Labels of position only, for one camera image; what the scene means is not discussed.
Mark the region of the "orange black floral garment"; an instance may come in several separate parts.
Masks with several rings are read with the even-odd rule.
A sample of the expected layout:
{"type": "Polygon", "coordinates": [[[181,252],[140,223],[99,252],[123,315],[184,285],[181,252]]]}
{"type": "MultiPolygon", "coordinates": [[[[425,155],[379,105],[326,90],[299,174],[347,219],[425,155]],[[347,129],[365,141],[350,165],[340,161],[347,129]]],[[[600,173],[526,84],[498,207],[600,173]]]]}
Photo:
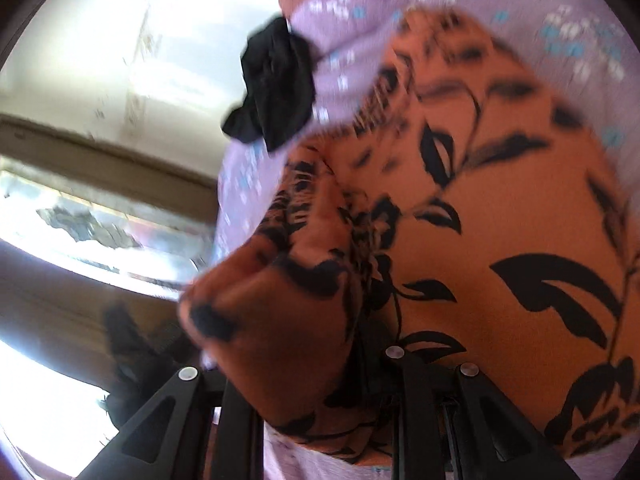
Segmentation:
{"type": "Polygon", "coordinates": [[[599,141],[467,15],[401,19],[352,122],[288,155],[179,304],[280,434],[390,463],[398,347],[476,364],[562,456],[639,429],[639,239],[599,141]]]}

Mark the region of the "window with metal grille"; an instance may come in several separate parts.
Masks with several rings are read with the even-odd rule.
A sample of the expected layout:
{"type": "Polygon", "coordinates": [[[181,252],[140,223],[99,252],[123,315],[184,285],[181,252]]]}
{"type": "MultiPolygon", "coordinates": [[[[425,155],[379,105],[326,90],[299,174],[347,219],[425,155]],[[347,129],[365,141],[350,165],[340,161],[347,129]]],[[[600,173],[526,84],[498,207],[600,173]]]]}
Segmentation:
{"type": "Polygon", "coordinates": [[[1,171],[1,239],[84,278],[175,300],[212,262],[214,230],[151,208],[153,220],[1,171]]]}

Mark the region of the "purple floral bed sheet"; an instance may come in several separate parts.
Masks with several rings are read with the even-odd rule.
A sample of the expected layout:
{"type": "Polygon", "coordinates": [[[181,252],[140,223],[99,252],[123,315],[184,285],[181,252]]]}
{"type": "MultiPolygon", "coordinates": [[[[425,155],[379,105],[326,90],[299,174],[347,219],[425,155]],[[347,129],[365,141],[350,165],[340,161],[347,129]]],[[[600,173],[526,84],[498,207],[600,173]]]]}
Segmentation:
{"type": "MultiPolygon", "coordinates": [[[[639,52],[604,0],[307,0],[291,16],[317,57],[314,116],[261,171],[267,188],[242,210],[240,228],[222,220],[226,260],[254,234],[276,196],[288,155],[301,140],[352,122],[369,96],[405,13],[445,9],[477,21],[564,99],[599,141],[639,238],[639,52]]],[[[583,479],[612,479],[639,441],[639,429],[584,455],[564,457],[583,479]]]]}

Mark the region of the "black folded garment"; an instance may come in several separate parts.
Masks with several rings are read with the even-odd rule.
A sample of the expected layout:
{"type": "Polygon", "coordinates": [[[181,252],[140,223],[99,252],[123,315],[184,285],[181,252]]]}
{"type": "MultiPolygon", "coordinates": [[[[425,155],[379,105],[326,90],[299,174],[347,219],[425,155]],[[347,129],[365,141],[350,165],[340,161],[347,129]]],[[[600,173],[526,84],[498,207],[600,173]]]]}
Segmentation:
{"type": "Polygon", "coordinates": [[[308,42],[276,16],[247,38],[241,56],[245,96],[230,110],[222,132],[243,144],[265,142],[280,150],[306,126],[316,99],[314,60],[308,42]]]}

